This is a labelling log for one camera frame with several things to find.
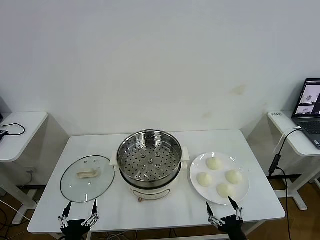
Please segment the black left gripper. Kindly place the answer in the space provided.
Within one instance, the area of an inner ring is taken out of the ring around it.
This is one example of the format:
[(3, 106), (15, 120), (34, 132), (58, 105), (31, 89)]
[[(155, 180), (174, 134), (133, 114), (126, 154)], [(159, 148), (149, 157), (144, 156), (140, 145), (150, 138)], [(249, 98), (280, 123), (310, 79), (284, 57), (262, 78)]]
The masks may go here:
[(68, 216), (70, 214), (72, 206), (72, 201), (64, 208), (62, 216), (59, 216), (60, 230), (63, 236), (60, 240), (84, 240), (84, 234), (87, 233), (87, 227), (93, 227), (98, 219), (98, 205), (97, 199), (94, 200), (93, 208), (90, 217), (85, 219), (69, 220)]

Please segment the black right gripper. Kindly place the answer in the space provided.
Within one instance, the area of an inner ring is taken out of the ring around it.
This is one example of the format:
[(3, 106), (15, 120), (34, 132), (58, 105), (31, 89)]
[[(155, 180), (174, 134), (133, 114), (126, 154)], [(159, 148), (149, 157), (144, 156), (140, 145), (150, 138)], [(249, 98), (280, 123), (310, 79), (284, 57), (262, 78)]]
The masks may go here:
[(242, 230), (242, 225), (244, 223), (243, 208), (239, 207), (236, 201), (230, 196), (228, 196), (228, 199), (235, 210), (236, 215), (226, 216), (219, 220), (215, 217), (209, 203), (206, 202), (208, 222), (215, 227), (218, 227), (219, 231), (226, 233), (230, 240), (247, 240), (247, 236)]

